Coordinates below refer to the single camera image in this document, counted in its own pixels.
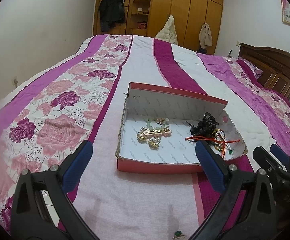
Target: wooden headboard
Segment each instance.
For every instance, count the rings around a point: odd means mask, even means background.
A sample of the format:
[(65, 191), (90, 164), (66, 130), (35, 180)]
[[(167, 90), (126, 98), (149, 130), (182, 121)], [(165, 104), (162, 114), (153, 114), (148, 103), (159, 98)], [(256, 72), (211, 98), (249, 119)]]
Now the wooden headboard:
[(239, 56), (264, 73), (258, 79), (265, 88), (273, 89), (290, 99), (290, 53), (269, 47), (240, 44)]

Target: bedspread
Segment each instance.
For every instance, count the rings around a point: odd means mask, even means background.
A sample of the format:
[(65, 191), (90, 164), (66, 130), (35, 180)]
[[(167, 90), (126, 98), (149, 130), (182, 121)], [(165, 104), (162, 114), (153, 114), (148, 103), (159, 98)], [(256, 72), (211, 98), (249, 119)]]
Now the bedspread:
[[(10, 232), (10, 210), (18, 176), (60, 164), (85, 139), (93, 157), (68, 194), (101, 239), (189, 237), (219, 194), (204, 173), (131, 174), (117, 171), (115, 151), (130, 82), (169, 86), (227, 100), (226, 112), (249, 153), (239, 168), (257, 170), (255, 147), (277, 143), (290, 156), (290, 104), (264, 89), (244, 62), (196, 54), (140, 36), (100, 35), (79, 52), (35, 75), (1, 102), (0, 223)], [(240, 196), (229, 228), (242, 202)], [(53, 211), (52, 219), (61, 222)]]

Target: white wall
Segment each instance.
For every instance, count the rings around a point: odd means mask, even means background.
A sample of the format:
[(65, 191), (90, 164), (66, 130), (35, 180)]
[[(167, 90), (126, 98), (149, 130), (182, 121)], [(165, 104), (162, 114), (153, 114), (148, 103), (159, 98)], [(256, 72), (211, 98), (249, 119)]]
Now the white wall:
[(282, 23), (280, 0), (224, 0), (215, 55), (237, 57), (237, 41), (290, 52), (290, 26)]
[(0, 99), (38, 72), (75, 54), (92, 36), (95, 0), (2, 0)]

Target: green gemstone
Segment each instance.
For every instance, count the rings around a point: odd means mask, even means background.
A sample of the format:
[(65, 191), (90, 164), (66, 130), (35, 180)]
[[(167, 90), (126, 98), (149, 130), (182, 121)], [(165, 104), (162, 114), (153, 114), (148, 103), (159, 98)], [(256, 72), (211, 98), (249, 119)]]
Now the green gemstone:
[(174, 234), (176, 237), (181, 236), (182, 235), (182, 231), (176, 231)]

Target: cardboard box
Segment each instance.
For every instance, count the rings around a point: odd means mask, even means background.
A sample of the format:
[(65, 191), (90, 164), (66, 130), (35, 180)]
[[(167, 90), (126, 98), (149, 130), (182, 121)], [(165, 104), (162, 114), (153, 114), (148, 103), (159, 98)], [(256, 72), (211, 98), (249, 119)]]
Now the cardboard box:
[[(119, 171), (151, 174), (186, 174), (201, 172), (202, 167), (195, 153), (195, 142), (186, 141), (191, 137), (189, 123), (197, 126), (206, 112), (219, 123), (217, 129), (225, 132), (225, 140), (239, 142), (227, 144), (224, 159), (235, 163), (247, 153), (246, 144), (230, 120), (224, 108), (227, 101), (194, 93), (149, 84), (130, 83), (126, 98), (119, 142), (116, 151)], [(171, 136), (161, 137), (160, 147), (152, 149), (148, 143), (138, 141), (136, 135), (146, 127), (148, 118), (168, 117)]]

